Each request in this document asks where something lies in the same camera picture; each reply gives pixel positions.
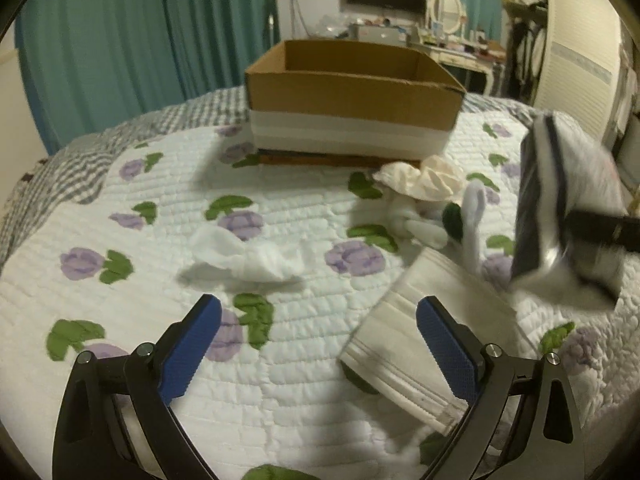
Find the white wardrobe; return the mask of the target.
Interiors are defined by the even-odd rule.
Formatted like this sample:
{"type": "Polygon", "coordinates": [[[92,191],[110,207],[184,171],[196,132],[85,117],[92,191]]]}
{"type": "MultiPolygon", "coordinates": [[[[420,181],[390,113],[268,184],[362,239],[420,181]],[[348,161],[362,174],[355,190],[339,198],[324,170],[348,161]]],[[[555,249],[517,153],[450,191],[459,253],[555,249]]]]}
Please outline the white wardrobe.
{"type": "Polygon", "coordinates": [[[598,141],[612,117],[622,23],[608,0],[547,0],[547,31],[533,107],[572,116],[598,141]]]}

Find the white dressing table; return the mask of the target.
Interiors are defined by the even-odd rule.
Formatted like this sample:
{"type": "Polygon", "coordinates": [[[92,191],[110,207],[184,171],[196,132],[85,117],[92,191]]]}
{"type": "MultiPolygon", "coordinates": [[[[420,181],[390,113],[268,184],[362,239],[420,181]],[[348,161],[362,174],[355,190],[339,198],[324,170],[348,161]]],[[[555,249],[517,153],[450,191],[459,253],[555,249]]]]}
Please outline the white dressing table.
{"type": "Polygon", "coordinates": [[[504,64],[500,58],[480,53],[461,52],[434,44],[407,40],[407,46],[427,54],[435,62],[445,66],[447,70],[456,72],[457,80],[471,92],[476,92],[472,79],[474,74],[484,78],[484,87],[480,92],[483,96],[498,96],[504,64]]]}

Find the white sock pair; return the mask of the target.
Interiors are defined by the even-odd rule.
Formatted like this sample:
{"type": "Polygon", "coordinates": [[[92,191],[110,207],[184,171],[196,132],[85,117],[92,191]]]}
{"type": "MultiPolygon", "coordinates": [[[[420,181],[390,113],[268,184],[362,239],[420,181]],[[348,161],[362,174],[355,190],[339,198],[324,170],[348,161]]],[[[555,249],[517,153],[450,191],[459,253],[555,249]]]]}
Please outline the white sock pair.
{"type": "Polygon", "coordinates": [[[388,226],[395,236],[417,240],[436,250],[444,249],[450,242],[456,243],[462,266],[469,273],[480,275],[478,228],[486,203],[485,185],[480,180],[472,180],[465,188],[461,205],[446,203],[441,210],[435,210],[431,218],[420,213],[413,198],[396,195],[388,210],[388,226]]]}

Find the white oval vanity mirror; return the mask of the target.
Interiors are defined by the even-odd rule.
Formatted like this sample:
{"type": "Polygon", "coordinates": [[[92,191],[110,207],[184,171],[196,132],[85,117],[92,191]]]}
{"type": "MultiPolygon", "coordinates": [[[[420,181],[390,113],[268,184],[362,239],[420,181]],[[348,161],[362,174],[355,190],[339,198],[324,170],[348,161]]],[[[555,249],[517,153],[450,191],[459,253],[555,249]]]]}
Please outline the white oval vanity mirror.
{"type": "Polygon", "coordinates": [[[454,35],[461,26],[461,0],[430,0],[428,17],[437,36],[454,35]]]}

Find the small silver fridge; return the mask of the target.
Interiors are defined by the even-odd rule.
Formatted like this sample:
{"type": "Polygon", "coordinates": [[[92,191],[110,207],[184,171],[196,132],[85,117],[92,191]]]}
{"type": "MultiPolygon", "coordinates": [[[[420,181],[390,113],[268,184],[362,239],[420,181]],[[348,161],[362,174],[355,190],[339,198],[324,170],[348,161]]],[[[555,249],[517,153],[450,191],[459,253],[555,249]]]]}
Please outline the small silver fridge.
{"type": "Polygon", "coordinates": [[[378,25],[349,25],[349,38],[371,44],[389,44],[390,46],[405,47],[408,44],[407,32],[402,27],[378,25]]]}

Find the black white packaged pack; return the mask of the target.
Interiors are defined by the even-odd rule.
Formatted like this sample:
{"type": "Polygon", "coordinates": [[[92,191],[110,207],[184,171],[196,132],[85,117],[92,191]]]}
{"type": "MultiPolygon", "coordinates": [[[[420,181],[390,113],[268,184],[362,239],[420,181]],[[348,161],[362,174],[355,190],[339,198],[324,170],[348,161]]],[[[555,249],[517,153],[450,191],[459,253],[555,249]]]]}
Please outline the black white packaged pack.
{"type": "Polygon", "coordinates": [[[612,309],[623,287],[624,248],[578,240],[573,210],[629,216],[612,155],[561,113],[540,113],[521,143],[511,285],[549,304],[612,309]]]}

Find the knotted white sock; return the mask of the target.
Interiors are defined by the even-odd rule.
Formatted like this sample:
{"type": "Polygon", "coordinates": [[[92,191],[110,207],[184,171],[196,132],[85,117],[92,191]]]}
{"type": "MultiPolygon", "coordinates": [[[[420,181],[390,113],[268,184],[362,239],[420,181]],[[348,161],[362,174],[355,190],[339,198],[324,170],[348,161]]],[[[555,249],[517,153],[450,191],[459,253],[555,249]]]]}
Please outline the knotted white sock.
{"type": "Polygon", "coordinates": [[[189,240],[194,259],[232,278],[251,283],[286,283],[302,278],[314,266],[317,247],[302,242],[253,238],[243,242],[221,226],[206,224],[189,240]]]}

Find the white towel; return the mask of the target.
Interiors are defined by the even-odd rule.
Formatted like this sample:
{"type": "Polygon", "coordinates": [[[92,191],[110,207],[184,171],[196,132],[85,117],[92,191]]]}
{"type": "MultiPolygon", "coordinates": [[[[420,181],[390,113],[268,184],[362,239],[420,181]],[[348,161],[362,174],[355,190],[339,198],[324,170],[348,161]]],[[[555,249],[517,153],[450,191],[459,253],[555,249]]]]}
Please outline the white towel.
{"type": "Polygon", "coordinates": [[[484,281],[424,249],[360,323],[340,361],[368,385],[426,426],[448,431],[476,393],[474,366],[464,356],[433,297],[483,344],[510,356],[524,341],[513,309],[484,281]]]}

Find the cream cloth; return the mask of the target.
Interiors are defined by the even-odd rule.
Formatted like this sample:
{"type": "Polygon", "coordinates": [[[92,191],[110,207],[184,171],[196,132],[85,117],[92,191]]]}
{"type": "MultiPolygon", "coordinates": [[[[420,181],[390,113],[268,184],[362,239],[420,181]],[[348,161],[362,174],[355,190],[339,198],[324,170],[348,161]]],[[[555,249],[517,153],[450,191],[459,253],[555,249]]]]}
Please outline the cream cloth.
{"type": "Polygon", "coordinates": [[[421,202],[446,202],[465,188],[462,171],[445,157],[432,155],[415,167],[408,162],[390,162],[372,176],[399,195],[421,202]]]}

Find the open cardboard box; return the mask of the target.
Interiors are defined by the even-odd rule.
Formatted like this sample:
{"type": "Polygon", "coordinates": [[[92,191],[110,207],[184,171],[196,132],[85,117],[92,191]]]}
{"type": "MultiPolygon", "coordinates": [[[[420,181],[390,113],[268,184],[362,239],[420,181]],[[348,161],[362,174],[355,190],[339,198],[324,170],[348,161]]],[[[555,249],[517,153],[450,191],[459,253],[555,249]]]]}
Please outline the open cardboard box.
{"type": "Polygon", "coordinates": [[[419,165],[445,151],[465,90],[427,54],[352,40],[286,40],[245,72],[258,158],[270,165],[419,165]]]}

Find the large teal curtain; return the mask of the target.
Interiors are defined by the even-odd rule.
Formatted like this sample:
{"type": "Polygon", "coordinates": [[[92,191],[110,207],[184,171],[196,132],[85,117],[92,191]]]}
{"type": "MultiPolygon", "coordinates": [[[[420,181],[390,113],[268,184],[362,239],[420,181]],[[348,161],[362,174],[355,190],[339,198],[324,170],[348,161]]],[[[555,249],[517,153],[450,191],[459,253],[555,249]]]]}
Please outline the large teal curtain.
{"type": "Polygon", "coordinates": [[[27,0],[15,21],[27,102],[51,154],[239,86],[279,38],[276,0],[27,0]]]}

